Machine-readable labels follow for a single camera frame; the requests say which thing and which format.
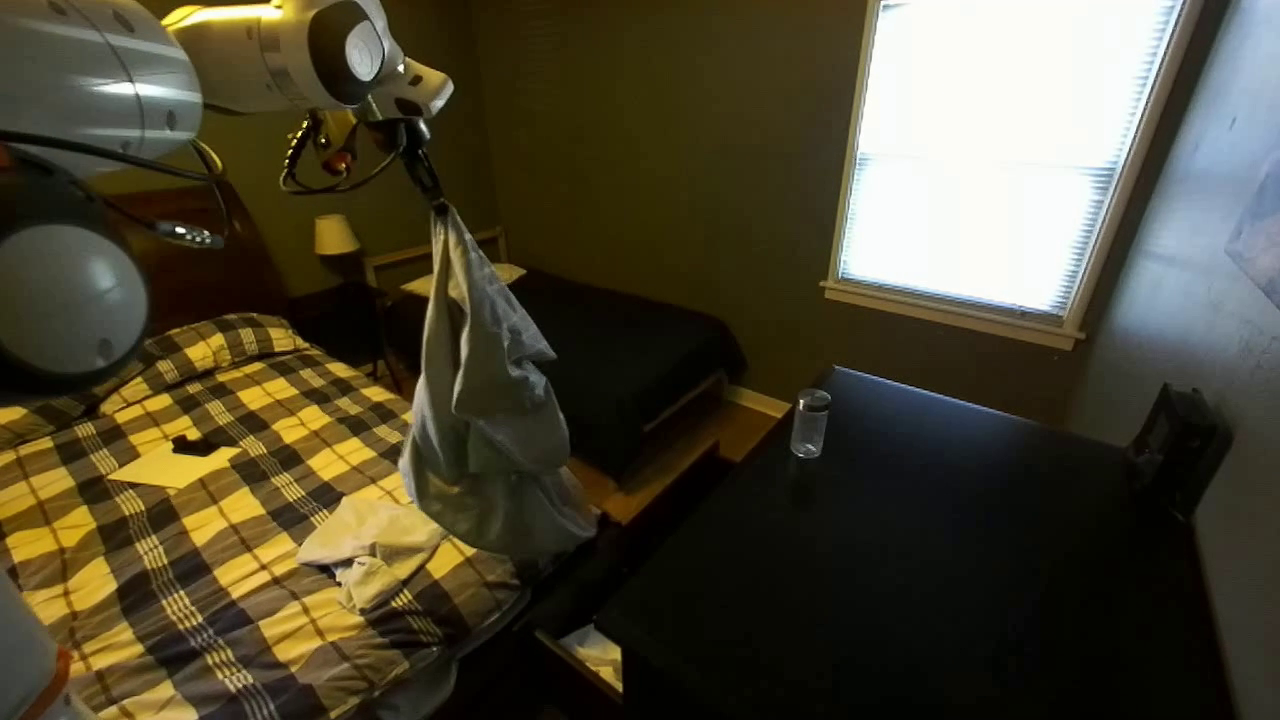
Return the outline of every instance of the black mattress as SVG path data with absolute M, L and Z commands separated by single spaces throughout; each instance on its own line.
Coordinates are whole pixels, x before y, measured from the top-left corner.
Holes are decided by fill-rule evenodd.
M 740 376 L 744 355 L 729 323 L 693 308 L 640 299 L 548 274 L 524 274 L 515 299 L 538 323 L 555 359 L 542 365 L 573 453 L 608 477 L 625 477 L 642 453 L 646 430 L 710 376 Z M 420 306 L 388 312 L 393 352 L 414 370 Z

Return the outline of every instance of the black desk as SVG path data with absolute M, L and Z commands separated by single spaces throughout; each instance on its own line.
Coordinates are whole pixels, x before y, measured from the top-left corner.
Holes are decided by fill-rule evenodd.
M 603 605 L 636 715 L 1231 715 L 1187 529 L 1125 447 L 837 370 Z

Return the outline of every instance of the window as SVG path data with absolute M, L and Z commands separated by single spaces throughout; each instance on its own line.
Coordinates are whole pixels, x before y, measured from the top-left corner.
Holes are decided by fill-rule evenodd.
M 1195 0 L 866 0 L 825 293 L 1070 348 L 1195 16 Z

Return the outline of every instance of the window frame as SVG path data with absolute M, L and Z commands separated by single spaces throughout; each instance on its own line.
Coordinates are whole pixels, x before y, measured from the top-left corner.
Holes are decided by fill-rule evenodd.
M 1163 59 L 1156 63 L 1146 103 L 1141 109 L 1133 143 L 1121 159 L 1113 197 L 1103 201 L 1103 216 L 1094 225 L 1093 250 L 1079 263 L 1079 285 L 1070 289 L 1070 299 L 1064 317 L 1053 312 L 1011 312 L 1011 308 L 986 308 L 966 299 L 943 299 L 924 298 L 907 289 L 866 285 L 866 281 L 845 281 L 841 256 L 845 256 L 845 231 L 846 231 L 846 203 L 852 203 L 852 179 L 857 179 L 857 156 L 860 156 L 860 120 L 871 79 L 871 51 L 877 51 L 877 23 L 881 23 L 881 0 L 862 0 L 862 34 L 857 50 L 857 90 L 852 90 L 852 114 L 845 127 L 845 166 L 841 166 L 841 197 L 837 197 L 837 238 L 830 238 L 830 262 L 826 277 L 820 281 L 825 298 L 837 306 L 877 308 L 892 317 L 933 319 L 947 329 L 986 332 L 1005 341 L 1022 341 L 1038 348 L 1075 348 L 1083 341 L 1083 319 L 1093 308 L 1093 298 L 1100 293 L 1100 277 L 1107 262 L 1116 256 L 1121 231 L 1133 214 L 1141 214 L 1144 171 L 1156 171 L 1163 166 L 1163 151 L 1156 141 L 1181 125 L 1176 109 L 1176 86 L 1183 79 L 1187 59 L 1195 56 L 1195 37 L 1214 23 L 1214 0 L 1183 0 L 1176 12 L 1176 23 L 1166 34 Z

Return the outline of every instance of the yellow plaid blanket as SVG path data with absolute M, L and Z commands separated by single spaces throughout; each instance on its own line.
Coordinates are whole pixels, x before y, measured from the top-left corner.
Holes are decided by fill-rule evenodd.
M 489 628 L 515 572 L 452 535 L 373 611 L 294 561 L 343 498 L 409 504 L 404 412 L 271 317 L 193 323 L 112 385 L 0 404 L 0 568 L 70 650 L 79 701 L 98 715 L 353 715 Z M 108 482 L 175 435 L 235 455 L 182 487 Z

